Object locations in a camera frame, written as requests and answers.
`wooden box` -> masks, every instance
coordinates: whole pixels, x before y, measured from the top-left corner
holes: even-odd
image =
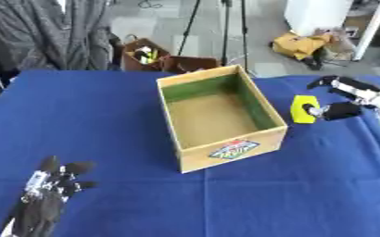
[[[287,126],[240,66],[157,84],[182,173],[280,148]]]

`table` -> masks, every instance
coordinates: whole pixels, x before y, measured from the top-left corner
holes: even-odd
[[[94,160],[58,237],[380,237],[380,125],[293,124],[316,76],[255,80],[289,124],[278,152],[182,175],[155,72],[27,71],[0,96],[0,225],[44,156]],[[380,84],[380,78],[366,77]]]

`robotic hand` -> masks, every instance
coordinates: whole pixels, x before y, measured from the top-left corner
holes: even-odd
[[[380,88],[348,77],[326,76],[308,85],[308,89],[317,86],[330,86],[329,93],[336,93],[352,100],[346,103],[334,103],[323,108],[304,105],[306,112],[316,118],[326,120],[345,119],[361,114],[361,107],[374,109],[380,117]]]
[[[93,181],[76,181],[94,167],[92,162],[60,166],[55,156],[44,159],[26,184],[7,217],[0,237],[49,237],[71,197],[95,187]]]

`logo sticker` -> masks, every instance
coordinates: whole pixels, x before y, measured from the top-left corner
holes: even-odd
[[[236,140],[209,155],[211,158],[235,159],[259,146],[259,143]]]

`yellow block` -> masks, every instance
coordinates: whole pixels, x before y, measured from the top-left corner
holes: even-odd
[[[314,123],[315,117],[307,114],[302,107],[305,104],[311,104],[320,108],[317,98],[312,95],[296,95],[291,105],[291,116],[295,123]]]

